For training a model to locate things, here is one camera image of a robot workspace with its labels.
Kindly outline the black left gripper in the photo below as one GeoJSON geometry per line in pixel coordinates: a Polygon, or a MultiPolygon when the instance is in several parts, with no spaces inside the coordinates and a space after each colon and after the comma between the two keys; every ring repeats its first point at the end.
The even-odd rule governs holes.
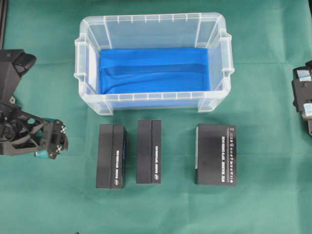
{"type": "Polygon", "coordinates": [[[66,126],[61,120],[31,115],[15,104],[0,104],[2,156],[34,153],[37,158],[55,159],[67,150],[66,126]]]}

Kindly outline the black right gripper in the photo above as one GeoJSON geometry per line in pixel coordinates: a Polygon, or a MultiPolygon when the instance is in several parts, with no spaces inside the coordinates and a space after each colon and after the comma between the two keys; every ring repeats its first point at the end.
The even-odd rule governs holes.
{"type": "Polygon", "coordinates": [[[312,135],[312,61],[305,66],[293,69],[292,91],[293,105],[307,122],[308,134],[312,135]]]}

